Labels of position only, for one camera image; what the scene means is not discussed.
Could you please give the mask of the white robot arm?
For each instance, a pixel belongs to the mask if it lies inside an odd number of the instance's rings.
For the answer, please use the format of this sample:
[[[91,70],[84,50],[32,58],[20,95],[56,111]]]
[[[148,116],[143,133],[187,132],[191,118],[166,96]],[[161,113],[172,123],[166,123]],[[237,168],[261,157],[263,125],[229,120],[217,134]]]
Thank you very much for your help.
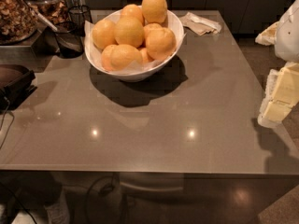
[[[280,20],[258,34],[255,42],[273,45],[278,58],[285,61],[279,70],[271,69],[258,123],[277,127],[299,102],[299,0],[295,0]]]

